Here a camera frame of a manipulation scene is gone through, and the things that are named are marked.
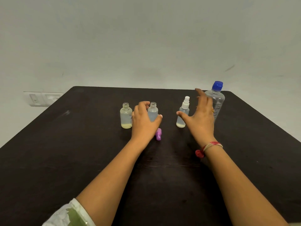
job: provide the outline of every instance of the red and white bracelet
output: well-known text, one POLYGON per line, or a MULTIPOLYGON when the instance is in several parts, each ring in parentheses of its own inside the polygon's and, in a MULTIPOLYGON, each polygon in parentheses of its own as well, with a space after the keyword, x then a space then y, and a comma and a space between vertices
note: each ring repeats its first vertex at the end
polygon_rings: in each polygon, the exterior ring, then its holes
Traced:
POLYGON ((210 147, 212 147, 214 145, 218 145, 218 146, 223 147, 223 145, 221 145, 221 143, 219 143, 219 142, 210 142, 207 145, 205 145, 201 150, 196 150, 195 151, 195 155, 197 157, 199 157, 200 159, 204 158, 205 157, 205 150, 207 150, 208 148, 210 148, 210 147))

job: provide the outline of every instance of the forearm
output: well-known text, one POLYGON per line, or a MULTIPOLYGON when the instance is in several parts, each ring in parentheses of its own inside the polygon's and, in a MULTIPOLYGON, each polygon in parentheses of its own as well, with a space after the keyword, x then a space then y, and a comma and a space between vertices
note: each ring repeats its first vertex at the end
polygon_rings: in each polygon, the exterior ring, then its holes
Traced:
POLYGON ((234 226, 288 225, 220 146, 208 148, 206 156, 234 226))
POLYGON ((142 152, 130 141, 100 174, 77 196, 96 225, 111 225, 122 193, 142 152))

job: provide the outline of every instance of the person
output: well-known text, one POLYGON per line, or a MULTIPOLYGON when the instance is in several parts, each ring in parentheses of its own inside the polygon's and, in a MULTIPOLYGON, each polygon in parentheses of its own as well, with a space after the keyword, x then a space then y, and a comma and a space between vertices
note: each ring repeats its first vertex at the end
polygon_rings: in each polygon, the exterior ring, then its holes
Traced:
MULTIPOLYGON (((217 141, 213 135, 212 99, 202 90, 196 91, 199 97, 195 114, 190 117, 178 111, 177 115, 185 121, 197 143, 204 147, 217 141)), ((162 115, 158 115, 153 122, 149 120, 149 104, 145 101, 135 106, 132 137, 119 154, 75 199, 56 211, 43 226, 112 224, 134 164, 162 121, 162 115)), ((234 226, 288 225, 220 145, 208 147, 205 155, 234 226)))

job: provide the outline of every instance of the large clear bottle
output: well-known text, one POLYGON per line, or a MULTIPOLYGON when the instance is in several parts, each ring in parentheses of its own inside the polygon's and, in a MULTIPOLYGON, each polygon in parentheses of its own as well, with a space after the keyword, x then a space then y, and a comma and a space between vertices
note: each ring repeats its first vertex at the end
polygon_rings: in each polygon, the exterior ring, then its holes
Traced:
POLYGON ((132 127, 132 112, 133 110, 129 107, 128 103, 122 104, 122 109, 120 110, 120 120, 123 128, 132 127))
POLYGON ((153 122, 158 116, 158 108, 156 102, 152 102, 148 108, 148 117, 153 122))
POLYGON ((217 115, 220 112, 220 109, 225 101, 225 96, 221 93, 223 88, 223 82, 215 81, 212 90, 207 90, 205 94, 207 97, 211 97, 213 100, 213 108, 214 108, 214 122, 216 120, 217 115))
MULTIPOLYGON (((186 113, 187 115, 189 114, 189 99, 190 97, 186 96, 185 97, 185 100, 183 101, 182 103, 182 106, 180 107, 179 111, 183 112, 183 113, 186 113)), ((184 128, 186 126, 185 122, 183 121, 182 118, 180 118, 178 116, 178 119, 177 119, 177 123, 176 125, 179 127, 179 128, 184 128)))

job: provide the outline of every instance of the purple spray nozzle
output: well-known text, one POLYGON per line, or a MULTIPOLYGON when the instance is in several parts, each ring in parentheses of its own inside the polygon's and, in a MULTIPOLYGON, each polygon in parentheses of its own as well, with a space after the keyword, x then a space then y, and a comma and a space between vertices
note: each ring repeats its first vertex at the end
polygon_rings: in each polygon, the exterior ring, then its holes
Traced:
POLYGON ((161 140, 162 129, 158 128, 156 131, 156 139, 161 140))

